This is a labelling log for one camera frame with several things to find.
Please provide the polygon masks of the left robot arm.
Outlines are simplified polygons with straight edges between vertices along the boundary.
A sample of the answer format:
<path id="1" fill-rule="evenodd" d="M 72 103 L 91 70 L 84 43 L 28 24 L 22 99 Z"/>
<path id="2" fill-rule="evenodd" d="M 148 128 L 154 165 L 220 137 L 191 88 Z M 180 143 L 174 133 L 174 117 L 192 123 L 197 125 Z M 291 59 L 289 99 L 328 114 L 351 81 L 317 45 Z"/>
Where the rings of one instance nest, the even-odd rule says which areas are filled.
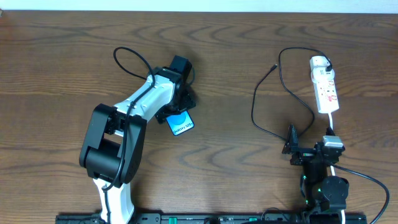
<path id="1" fill-rule="evenodd" d="M 142 159 L 146 127 L 185 114 L 196 103 L 187 78 L 192 63 L 176 55 L 168 67 L 149 69 L 144 84 L 113 106 L 99 104 L 92 112 L 79 164 L 94 180 L 104 223 L 128 223 L 134 214 L 130 183 Z"/>

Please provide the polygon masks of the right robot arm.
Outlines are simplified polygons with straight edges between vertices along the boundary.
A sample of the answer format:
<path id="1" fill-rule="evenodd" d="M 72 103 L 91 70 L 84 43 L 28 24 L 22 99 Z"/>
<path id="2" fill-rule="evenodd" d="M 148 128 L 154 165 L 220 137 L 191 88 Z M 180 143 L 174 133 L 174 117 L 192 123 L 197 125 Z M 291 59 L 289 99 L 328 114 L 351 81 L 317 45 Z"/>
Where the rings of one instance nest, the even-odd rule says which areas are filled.
<path id="1" fill-rule="evenodd" d="M 345 147 L 331 128 L 313 147 L 300 147 L 297 131 L 289 126 L 283 154 L 291 156 L 293 166 L 303 167 L 300 191 L 306 207 L 300 212 L 300 223 L 343 223 L 349 183 L 345 178 L 329 175 L 327 168 L 339 161 Z"/>

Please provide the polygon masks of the blue Galaxy smartphone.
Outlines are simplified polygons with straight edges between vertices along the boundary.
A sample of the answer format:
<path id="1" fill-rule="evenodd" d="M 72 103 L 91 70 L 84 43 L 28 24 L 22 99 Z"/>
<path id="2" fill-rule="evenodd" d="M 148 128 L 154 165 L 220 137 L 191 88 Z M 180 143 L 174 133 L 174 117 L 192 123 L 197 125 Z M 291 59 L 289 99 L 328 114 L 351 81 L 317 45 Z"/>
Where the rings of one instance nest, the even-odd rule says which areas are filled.
<path id="1" fill-rule="evenodd" d="M 170 130 L 174 136 L 178 136 L 194 128 L 195 124 L 188 111 L 166 118 Z"/>

